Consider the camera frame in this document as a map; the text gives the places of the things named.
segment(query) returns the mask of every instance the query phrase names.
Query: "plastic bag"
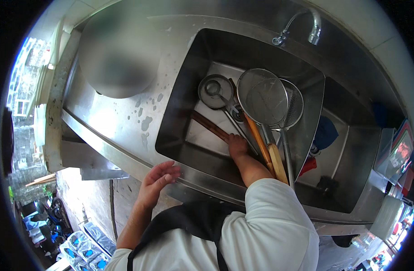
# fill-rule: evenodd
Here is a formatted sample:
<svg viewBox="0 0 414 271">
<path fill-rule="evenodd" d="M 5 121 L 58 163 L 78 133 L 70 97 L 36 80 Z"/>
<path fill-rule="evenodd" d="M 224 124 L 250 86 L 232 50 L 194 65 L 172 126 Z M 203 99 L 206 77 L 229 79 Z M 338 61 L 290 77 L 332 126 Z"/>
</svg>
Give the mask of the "plastic bag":
<svg viewBox="0 0 414 271">
<path fill-rule="evenodd" d="M 76 270 L 76 271 L 92 271 L 89 264 L 86 263 L 84 260 L 82 260 L 79 263 L 76 263 L 76 265 L 74 266 L 74 270 Z"/>
<path fill-rule="evenodd" d="M 116 245 L 114 241 L 111 240 L 108 236 L 102 236 L 97 243 L 101 246 L 104 250 L 106 250 L 110 255 L 113 255 L 116 250 Z"/>
<path fill-rule="evenodd" d="M 103 231 L 101 231 L 101 229 L 99 227 L 97 227 L 96 225 L 94 225 L 94 223 L 92 223 L 92 222 L 85 223 L 85 225 L 83 227 L 90 234 L 92 239 L 94 239 L 94 241 L 97 241 L 102 236 L 105 236 Z"/>
<path fill-rule="evenodd" d="M 59 245 L 61 254 L 69 261 L 71 266 L 74 266 L 79 260 L 83 261 L 76 250 L 73 250 L 69 242 L 65 241 Z"/>
<path fill-rule="evenodd" d="M 96 247 L 96 245 L 93 245 L 91 241 L 87 241 L 80 246 L 77 253 L 80 255 L 80 257 L 82 257 L 82 259 L 84 259 L 85 262 L 90 263 L 102 252 L 98 247 Z"/>
<path fill-rule="evenodd" d="M 104 270 L 110 260 L 111 259 L 108 256 L 106 256 L 104 253 L 101 253 L 89 264 L 89 266 L 91 267 L 91 271 Z"/>
<path fill-rule="evenodd" d="M 67 238 L 67 242 L 73 250 L 77 251 L 85 242 L 89 242 L 89 239 L 82 231 L 75 231 Z"/>
</svg>

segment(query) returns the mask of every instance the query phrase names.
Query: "small ladle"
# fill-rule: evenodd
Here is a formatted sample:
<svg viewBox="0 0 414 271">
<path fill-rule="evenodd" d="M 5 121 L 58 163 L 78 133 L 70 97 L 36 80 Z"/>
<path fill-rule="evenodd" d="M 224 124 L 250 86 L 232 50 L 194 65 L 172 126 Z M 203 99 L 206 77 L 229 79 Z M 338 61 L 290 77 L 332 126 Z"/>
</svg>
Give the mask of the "small ladle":
<svg viewBox="0 0 414 271">
<path fill-rule="evenodd" d="M 233 103 L 230 100 L 227 100 L 224 96 L 222 96 L 220 94 L 220 92 L 221 92 L 221 84 L 219 84 L 218 81 L 216 81 L 216 80 L 210 80 L 210 81 L 208 81 L 206 83 L 204 89 L 205 89 L 205 91 L 206 91 L 206 93 L 208 95 L 210 95 L 211 97 L 218 96 L 219 98 L 221 98 L 221 100 L 223 101 L 223 103 L 225 105 L 229 106 L 237 114 L 239 113 L 239 111 L 233 105 Z"/>
</svg>

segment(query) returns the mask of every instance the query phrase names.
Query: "black apron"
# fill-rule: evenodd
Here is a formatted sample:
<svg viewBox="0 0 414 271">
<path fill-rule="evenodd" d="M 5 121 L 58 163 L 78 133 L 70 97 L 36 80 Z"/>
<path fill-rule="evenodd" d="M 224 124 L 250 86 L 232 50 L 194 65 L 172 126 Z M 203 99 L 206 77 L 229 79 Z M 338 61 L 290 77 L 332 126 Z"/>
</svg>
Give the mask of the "black apron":
<svg viewBox="0 0 414 271">
<path fill-rule="evenodd" d="M 220 271 L 228 271 L 219 250 L 222 225 L 226 216 L 234 211 L 246 213 L 244 207 L 231 203 L 193 202 L 174 206 L 158 214 L 148 225 L 141 241 L 129 254 L 127 271 L 133 271 L 133 259 L 149 242 L 172 229 L 183 229 L 193 236 L 213 241 L 216 245 L 217 263 Z"/>
</svg>

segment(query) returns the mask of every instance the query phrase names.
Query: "faucet spout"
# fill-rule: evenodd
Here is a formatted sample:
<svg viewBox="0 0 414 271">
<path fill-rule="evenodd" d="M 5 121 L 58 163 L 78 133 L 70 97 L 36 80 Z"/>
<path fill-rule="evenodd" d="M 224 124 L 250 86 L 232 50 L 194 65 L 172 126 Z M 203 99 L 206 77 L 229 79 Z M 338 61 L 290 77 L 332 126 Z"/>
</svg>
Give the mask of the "faucet spout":
<svg viewBox="0 0 414 271">
<path fill-rule="evenodd" d="M 308 41 L 311 44 L 317 45 L 318 41 L 320 40 L 320 32 L 322 31 L 322 19 L 320 17 L 320 14 L 318 13 L 318 11 L 315 10 L 314 8 L 301 9 L 295 15 L 293 15 L 293 17 L 291 17 L 290 21 L 287 23 L 284 30 L 281 32 L 281 35 L 279 35 L 277 37 L 274 37 L 272 39 L 272 43 L 276 46 L 284 46 L 285 45 L 285 40 L 287 39 L 288 35 L 290 34 L 290 31 L 289 31 L 290 25 L 293 23 L 293 21 L 297 17 L 299 17 L 300 15 L 306 14 L 308 12 L 311 12 L 311 14 L 313 15 L 313 18 L 314 18 L 313 29 L 309 33 Z"/>
</svg>

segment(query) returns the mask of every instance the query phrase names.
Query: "hand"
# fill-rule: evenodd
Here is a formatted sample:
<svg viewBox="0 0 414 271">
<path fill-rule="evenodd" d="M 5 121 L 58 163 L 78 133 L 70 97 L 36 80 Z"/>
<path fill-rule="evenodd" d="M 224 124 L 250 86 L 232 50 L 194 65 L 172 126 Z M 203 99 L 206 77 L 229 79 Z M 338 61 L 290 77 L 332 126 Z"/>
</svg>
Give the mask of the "hand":
<svg viewBox="0 0 414 271">
<path fill-rule="evenodd" d="M 248 152 L 246 139 L 240 135 L 230 133 L 230 138 L 228 139 L 228 150 L 233 159 L 236 159 L 241 155 L 246 155 Z"/>
<path fill-rule="evenodd" d="M 153 209 L 159 199 L 160 191 L 169 183 L 180 177 L 180 167 L 172 166 L 174 161 L 166 161 L 154 166 L 147 173 L 139 189 L 137 205 L 145 209 Z"/>
</svg>

